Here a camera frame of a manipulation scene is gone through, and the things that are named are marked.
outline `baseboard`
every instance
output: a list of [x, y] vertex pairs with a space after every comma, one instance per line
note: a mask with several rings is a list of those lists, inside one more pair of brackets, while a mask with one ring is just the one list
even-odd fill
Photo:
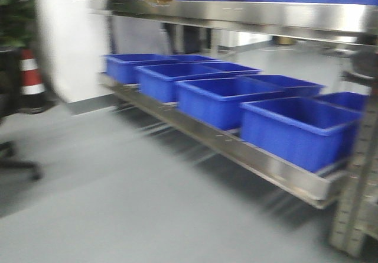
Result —
[[73, 115], [96, 111], [102, 108], [108, 108], [115, 104], [116, 97], [114, 95], [98, 96], [92, 99], [85, 99], [80, 100], [78, 102], [66, 103], [68, 109]]
[[259, 49], [267, 46], [272, 45], [272, 41], [262, 41], [261, 43], [252, 43], [246, 44], [245, 46], [237, 46], [237, 47], [227, 47], [227, 46], [219, 46], [219, 50], [223, 51], [235, 51], [236, 53], [241, 53], [249, 50]]

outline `reflective stripe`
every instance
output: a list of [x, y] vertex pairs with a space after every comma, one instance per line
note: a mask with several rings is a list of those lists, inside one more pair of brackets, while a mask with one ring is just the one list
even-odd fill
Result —
[[45, 87], [43, 86], [43, 84], [22, 87], [23, 95], [36, 95], [38, 93], [43, 93], [44, 91]]
[[35, 59], [25, 59], [21, 61], [22, 71], [30, 71], [30, 70], [35, 70], [35, 69], [38, 69]]

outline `metal shelving unit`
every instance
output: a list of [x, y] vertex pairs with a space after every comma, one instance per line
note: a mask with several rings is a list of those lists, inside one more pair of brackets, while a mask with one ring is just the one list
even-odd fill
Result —
[[308, 204], [323, 209], [340, 195], [347, 174], [325, 168], [323, 176], [316, 175], [272, 155], [234, 134], [214, 128], [176, 110], [175, 105], [163, 104], [138, 92], [136, 86], [122, 85], [106, 74], [101, 83], [114, 94], [137, 108], [170, 124], [247, 170], [270, 181]]
[[[141, 0], [114, 0], [109, 9], [115, 15], [144, 20], [323, 41], [328, 45], [347, 45], [349, 50], [376, 51], [378, 45], [377, 6], [174, 1], [154, 8]], [[322, 209], [339, 200], [330, 238], [339, 250], [358, 256], [366, 235], [378, 239], [378, 81], [366, 83], [363, 79], [348, 78], [372, 88], [365, 117], [347, 169], [320, 177], [246, 144], [229, 132], [191, 119], [171, 105], [162, 105], [134, 87], [105, 80], [106, 86], [121, 99], [303, 201]]]

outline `metal shelf rail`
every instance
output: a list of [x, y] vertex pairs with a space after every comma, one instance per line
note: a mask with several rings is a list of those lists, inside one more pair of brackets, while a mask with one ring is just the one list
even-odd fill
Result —
[[114, 94], [196, 139], [247, 170], [270, 181], [308, 204], [323, 209], [340, 195], [346, 172], [326, 170], [324, 176], [310, 173], [227, 131], [193, 119], [176, 110], [175, 105], [163, 104], [138, 92], [136, 86], [122, 85], [106, 74], [100, 74], [101, 84]]

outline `chair leg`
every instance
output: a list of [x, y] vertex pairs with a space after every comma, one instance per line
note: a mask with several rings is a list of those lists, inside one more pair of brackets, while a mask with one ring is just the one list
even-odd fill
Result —
[[12, 142], [5, 142], [0, 144], [0, 151], [7, 151], [6, 156], [12, 157], [15, 154], [14, 146]]
[[12, 160], [0, 160], [0, 168], [6, 169], [27, 169], [31, 170], [31, 179], [39, 180], [43, 177], [43, 173], [38, 164], [30, 161], [12, 161]]

